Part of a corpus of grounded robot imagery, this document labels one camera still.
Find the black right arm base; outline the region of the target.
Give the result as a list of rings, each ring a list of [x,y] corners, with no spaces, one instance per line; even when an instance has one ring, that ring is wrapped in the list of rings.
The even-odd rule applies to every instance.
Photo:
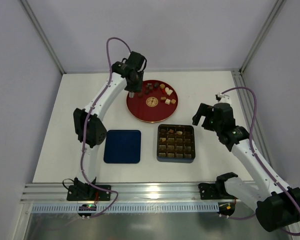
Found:
[[[228,195],[215,183],[202,182],[198,185],[201,200],[228,199]]]

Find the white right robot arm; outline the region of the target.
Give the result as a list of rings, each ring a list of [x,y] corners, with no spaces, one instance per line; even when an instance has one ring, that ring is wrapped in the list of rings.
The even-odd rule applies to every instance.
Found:
[[[202,127],[215,132],[218,140],[249,172],[257,188],[246,184],[236,173],[217,176],[215,183],[201,183],[201,198],[239,199],[254,211],[260,225],[268,232],[300,222],[300,188],[292,188],[273,170],[252,139],[252,131],[236,125],[230,97],[216,94],[213,106],[201,103],[192,117],[194,126],[204,117]]]

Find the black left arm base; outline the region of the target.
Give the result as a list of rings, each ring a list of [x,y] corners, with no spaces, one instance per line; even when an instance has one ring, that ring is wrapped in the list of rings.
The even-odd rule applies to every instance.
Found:
[[[63,187],[67,190],[67,201],[109,201],[110,200],[110,185],[95,185],[103,190],[96,189],[88,183],[81,182],[77,177],[74,179],[66,178],[62,181]]]

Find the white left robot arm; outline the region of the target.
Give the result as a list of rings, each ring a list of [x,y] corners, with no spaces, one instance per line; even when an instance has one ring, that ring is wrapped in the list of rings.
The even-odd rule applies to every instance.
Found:
[[[82,109],[73,112],[74,129],[82,144],[80,157],[80,180],[91,183],[96,179],[96,161],[99,146],[106,138],[107,130],[103,119],[107,110],[122,91],[129,97],[142,91],[147,59],[135,51],[128,58],[110,66],[109,79],[97,95]]]

